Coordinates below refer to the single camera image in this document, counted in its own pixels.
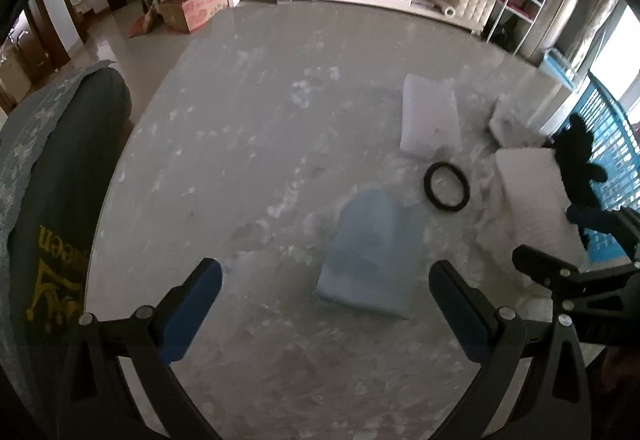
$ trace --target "blue basket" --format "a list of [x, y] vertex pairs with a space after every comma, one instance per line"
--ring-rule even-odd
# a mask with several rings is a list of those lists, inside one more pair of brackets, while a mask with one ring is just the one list
[[[624, 205], [640, 209], [640, 146], [626, 113], [609, 91], [589, 73], [589, 86], [572, 113], [584, 119], [593, 131], [591, 161], [602, 166], [609, 176], [604, 184], [592, 183], [593, 191], [605, 210]], [[562, 127], [568, 125], [568, 119]], [[609, 261], [625, 255], [610, 234], [588, 230], [591, 261]]]

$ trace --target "paper roll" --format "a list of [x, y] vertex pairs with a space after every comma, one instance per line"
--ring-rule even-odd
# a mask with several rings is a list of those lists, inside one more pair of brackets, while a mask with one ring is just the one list
[[431, 0], [445, 17], [454, 17], [456, 15], [456, 9], [446, 0]]

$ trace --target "gray table surface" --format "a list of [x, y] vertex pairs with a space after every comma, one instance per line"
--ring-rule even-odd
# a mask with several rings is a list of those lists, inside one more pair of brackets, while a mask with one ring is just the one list
[[[399, 152], [408, 73], [455, 88], [464, 149], [454, 162], [469, 174], [493, 150], [484, 127], [495, 97], [535, 106], [544, 90], [524, 95], [533, 68], [451, 26], [364, 6], [247, 2], [192, 36], [134, 130], [98, 226], [86, 308], [127, 316], [201, 258], [221, 261], [222, 292], [173, 368], [223, 438], [428, 438], [477, 371], [429, 293], [433, 261], [450, 260], [496, 306], [540, 313], [474, 245], [473, 202], [443, 214], [424, 200], [428, 163]], [[408, 320], [313, 295], [341, 208], [370, 186], [430, 212]]]

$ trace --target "black ring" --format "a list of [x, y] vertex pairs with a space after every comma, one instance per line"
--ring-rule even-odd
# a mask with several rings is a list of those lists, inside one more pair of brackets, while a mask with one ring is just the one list
[[[433, 179], [434, 173], [441, 168], [446, 168], [451, 171], [462, 185], [462, 201], [457, 205], [447, 205], [446, 203], [438, 200], [433, 192], [431, 180]], [[424, 193], [433, 205], [443, 211], [448, 211], [449, 213], [457, 213], [458, 211], [461, 211], [469, 203], [469, 200], [471, 200], [471, 188], [469, 187], [469, 182], [466, 179], [465, 174], [449, 162], [436, 162], [427, 169], [427, 172], [424, 175]]]

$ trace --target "red and brown cardboard box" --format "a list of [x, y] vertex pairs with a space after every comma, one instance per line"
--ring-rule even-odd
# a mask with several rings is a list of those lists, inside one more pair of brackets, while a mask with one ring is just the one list
[[228, 0], [166, 0], [158, 5], [158, 11], [169, 27], [191, 33], [226, 7]]

